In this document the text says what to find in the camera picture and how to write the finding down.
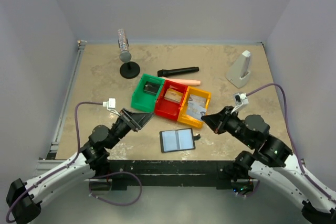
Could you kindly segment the silver credit card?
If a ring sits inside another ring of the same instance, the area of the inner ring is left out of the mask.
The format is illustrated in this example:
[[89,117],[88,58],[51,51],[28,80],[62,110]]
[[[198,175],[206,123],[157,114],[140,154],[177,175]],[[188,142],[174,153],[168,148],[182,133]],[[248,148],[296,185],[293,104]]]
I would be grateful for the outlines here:
[[186,114],[192,118],[202,121],[202,116],[206,115],[207,109],[197,103],[189,103],[187,105]]

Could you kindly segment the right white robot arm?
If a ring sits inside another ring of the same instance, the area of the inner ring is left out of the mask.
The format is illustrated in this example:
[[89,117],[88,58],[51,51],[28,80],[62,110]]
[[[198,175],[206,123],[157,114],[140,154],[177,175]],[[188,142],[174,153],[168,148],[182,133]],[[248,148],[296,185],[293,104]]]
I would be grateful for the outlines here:
[[270,126],[260,115],[241,120],[232,106],[226,106],[201,119],[215,134],[227,132],[253,150],[242,151],[224,169],[232,180],[257,179],[287,196],[310,223],[335,223],[335,191],[303,167],[289,146],[270,134]]

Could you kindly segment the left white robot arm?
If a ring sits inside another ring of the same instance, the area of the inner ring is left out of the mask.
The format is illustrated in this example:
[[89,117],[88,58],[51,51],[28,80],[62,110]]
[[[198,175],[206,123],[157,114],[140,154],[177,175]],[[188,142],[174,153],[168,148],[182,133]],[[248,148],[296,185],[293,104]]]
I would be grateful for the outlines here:
[[112,127],[96,126],[88,141],[63,163],[25,182],[21,179],[12,182],[6,202],[8,215],[14,219],[7,218],[6,222],[30,223],[41,213],[43,204],[68,186],[74,186],[81,179],[105,177],[110,166],[108,150],[113,149],[130,131],[141,130],[153,116],[152,112],[122,109]]

